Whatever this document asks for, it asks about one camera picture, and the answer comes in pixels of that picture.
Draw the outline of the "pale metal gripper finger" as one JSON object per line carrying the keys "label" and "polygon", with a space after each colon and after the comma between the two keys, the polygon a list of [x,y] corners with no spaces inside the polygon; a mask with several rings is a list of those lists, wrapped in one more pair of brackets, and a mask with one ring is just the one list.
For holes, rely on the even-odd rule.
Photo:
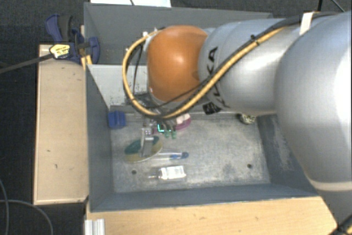
{"label": "pale metal gripper finger", "polygon": [[145,138],[146,138],[146,129],[145,128],[141,128],[141,151],[140,151],[140,155],[144,156],[144,145],[145,145]]}
{"label": "pale metal gripper finger", "polygon": [[150,130],[145,131],[145,156],[151,155],[153,146],[153,135]]}

